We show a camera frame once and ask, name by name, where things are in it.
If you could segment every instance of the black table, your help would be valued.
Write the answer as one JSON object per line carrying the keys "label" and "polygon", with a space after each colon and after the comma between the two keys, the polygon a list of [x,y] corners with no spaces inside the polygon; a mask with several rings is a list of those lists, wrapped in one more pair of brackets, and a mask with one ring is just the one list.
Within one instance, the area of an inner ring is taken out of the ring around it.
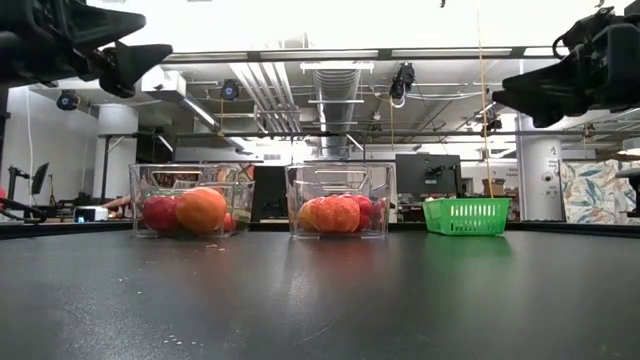
{"label": "black table", "polygon": [[640,241],[0,241],[0,359],[638,359]]}

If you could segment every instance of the floral curtain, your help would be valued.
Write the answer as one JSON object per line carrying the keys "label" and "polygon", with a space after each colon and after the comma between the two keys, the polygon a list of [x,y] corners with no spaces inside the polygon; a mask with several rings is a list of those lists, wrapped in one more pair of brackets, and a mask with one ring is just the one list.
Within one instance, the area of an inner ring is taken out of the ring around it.
{"label": "floral curtain", "polygon": [[562,194],[567,222],[640,224],[626,213],[635,208],[635,192],[616,172],[640,167],[640,162],[608,160],[598,163],[562,163]]}

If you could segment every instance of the green plastic basket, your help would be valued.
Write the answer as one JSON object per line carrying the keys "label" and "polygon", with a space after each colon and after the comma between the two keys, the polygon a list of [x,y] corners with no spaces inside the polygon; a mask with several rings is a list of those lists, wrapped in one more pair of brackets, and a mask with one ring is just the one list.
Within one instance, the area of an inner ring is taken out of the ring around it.
{"label": "green plastic basket", "polygon": [[427,229],[443,235],[498,235],[504,232],[509,198],[437,199],[422,204]]}

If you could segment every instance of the computer monitor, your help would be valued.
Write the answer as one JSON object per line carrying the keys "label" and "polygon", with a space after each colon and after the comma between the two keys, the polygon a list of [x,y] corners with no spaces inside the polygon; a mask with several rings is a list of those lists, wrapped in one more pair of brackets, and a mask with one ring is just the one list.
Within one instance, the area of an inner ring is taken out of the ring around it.
{"label": "computer monitor", "polygon": [[256,188],[253,193],[251,221],[286,219],[289,214],[284,166],[257,165],[253,169],[253,174]]}
{"label": "computer monitor", "polygon": [[42,185],[44,185],[44,179],[47,177],[47,170],[49,170],[49,163],[45,163],[38,167],[36,174],[31,177],[31,194],[38,195],[42,191]]}
{"label": "computer monitor", "polygon": [[462,195],[460,156],[397,154],[396,186],[398,194],[441,196]]}

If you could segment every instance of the security camera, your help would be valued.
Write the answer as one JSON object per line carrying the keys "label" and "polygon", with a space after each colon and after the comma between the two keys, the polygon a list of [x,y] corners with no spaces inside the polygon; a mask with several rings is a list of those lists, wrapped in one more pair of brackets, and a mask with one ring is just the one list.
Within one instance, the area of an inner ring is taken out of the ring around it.
{"label": "security camera", "polygon": [[222,85],[222,89],[220,90],[220,97],[227,101],[235,100],[238,95],[240,95],[240,89],[238,88],[238,84],[233,79],[227,79],[224,81],[224,85]]}
{"label": "security camera", "polygon": [[76,95],[73,90],[62,90],[58,101],[56,101],[58,109],[64,111],[73,111],[80,105],[80,96]]}

